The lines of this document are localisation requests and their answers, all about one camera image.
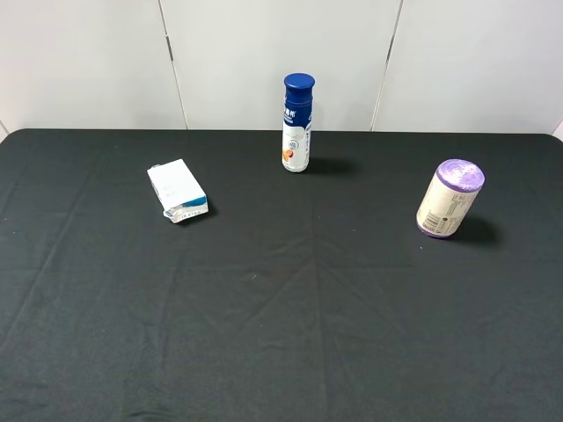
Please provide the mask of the purple trash bag roll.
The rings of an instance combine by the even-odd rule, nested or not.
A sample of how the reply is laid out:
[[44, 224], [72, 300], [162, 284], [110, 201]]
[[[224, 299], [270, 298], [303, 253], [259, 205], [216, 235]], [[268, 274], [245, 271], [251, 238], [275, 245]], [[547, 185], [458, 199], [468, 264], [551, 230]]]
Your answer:
[[416, 213], [416, 224], [427, 236], [452, 236], [485, 184], [485, 174], [474, 163], [448, 159], [440, 163]]

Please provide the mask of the black tablecloth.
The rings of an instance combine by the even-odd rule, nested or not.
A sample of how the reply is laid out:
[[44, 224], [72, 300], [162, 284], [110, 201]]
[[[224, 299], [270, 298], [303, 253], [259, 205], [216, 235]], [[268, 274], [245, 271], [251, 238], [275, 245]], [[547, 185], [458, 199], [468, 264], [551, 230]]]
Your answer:
[[[1, 145], [4, 421], [559, 421], [549, 135], [20, 130]], [[438, 165], [485, 184], [457, 231]], [[174, 224], [147, 170], [183, 159]]]

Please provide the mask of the white blue carton box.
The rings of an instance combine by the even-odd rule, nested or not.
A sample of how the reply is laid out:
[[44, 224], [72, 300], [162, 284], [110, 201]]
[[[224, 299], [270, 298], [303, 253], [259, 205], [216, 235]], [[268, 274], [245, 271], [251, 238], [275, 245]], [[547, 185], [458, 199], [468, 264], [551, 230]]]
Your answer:
[[172, 223], [208, 212], [207, 195], [183, 159], [154, 165], [147, 173], [164, 209], [163, 215]]

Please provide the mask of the blue cap yogurt bottle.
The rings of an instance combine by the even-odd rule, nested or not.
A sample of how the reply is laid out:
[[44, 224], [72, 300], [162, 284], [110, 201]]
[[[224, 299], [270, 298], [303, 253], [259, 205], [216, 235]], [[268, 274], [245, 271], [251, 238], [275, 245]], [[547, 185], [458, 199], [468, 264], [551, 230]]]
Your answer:
[[315, 79], [305, 73], [284, 78], [285, 96], [282, 125], [283, 167], [290, 172], [305, 171], [311, 153], [311, 121]]

